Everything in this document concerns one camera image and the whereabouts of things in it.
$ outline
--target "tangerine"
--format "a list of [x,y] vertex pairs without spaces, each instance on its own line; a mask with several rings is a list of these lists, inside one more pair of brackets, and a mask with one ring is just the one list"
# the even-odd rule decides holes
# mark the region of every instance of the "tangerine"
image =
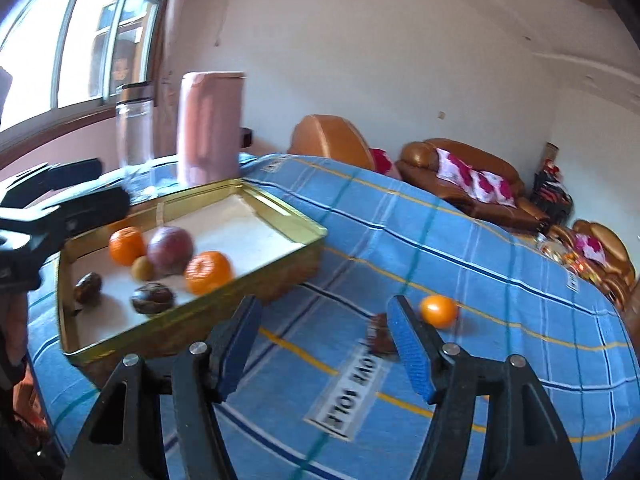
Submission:
[[231,263],[218,251],[205,251],[194,256],[184,271],[187,288],[201,296],[225,285],[233,279]]
[[434,294],[420,302],[422,320],[436,328],[448,328],[458,317],[458,305],[451,298]]
[[130,267],[140,256],[146,254],[142,231],[137,227],[125,227],[109,238],[109,254],[114,262]]

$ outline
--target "windowsill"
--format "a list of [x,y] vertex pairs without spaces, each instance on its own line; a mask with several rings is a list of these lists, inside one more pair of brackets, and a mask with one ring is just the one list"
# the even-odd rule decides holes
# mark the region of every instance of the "windowsill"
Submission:
[[105,106],[72,118],[66,118],[58,124],[39,130],[28,137],[3,147],[0,152],[0,170],[3,170],[12,162],[15,162],[27,153],[32,152],[40,146],[44,146],[52,140],[59,139],[85,126],[90,126],[91,124],[115,117],[115,115],[115,106]]

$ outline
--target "window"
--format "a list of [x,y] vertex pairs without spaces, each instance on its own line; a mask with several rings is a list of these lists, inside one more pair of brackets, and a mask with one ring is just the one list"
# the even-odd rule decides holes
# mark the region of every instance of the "window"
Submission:
[[0,66],[14,78],[0,146],[113,105],[119,86],[147,79],[160,2],[33,0],[0,38]]

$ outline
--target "blue gripper pad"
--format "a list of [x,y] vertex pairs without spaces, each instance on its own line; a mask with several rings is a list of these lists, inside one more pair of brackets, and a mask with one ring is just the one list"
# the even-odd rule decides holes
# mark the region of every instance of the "blue gripper pad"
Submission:
[[429,356],[395,298],[386,307],[386,322],[414,392],[422,396],[425,402],[430,402],[436,388],[431,381]]
[[222,400],[226,400],[227,396],[238,387],[244,365],[258,335],[261,319],[260,301],[253,296],[245,297],[231,319],[232,324],[236,325],[235,330],[226,343],[226,349],[220,359],[220,377],[216,390]]

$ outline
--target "gold tin box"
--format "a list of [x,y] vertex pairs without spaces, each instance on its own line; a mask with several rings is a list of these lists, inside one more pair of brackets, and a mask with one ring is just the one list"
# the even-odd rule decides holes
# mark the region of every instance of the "gold tin box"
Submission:
[[[160,213],[164,221],[171,222],[233,194],[239,195],[271,228],[302,246],[209,294],[149,316],[142,324],[82,348],[73,316],[75,283],[71,265],[78,258],[107,247],[109,238],[119,229],[135,226],[148,231],[156,227]],[[124,220],[68,240],[60,253],[57,301],[62,350],[92,382],[103,386],[126,354],[145,358],[175,354],[190,343],[203,340],[216,323],[231,317],[245,295],[255,294],[268,303],[308,280],[319,268],[325,236],[325,228],[242,180],[181,190],[133,206]]]

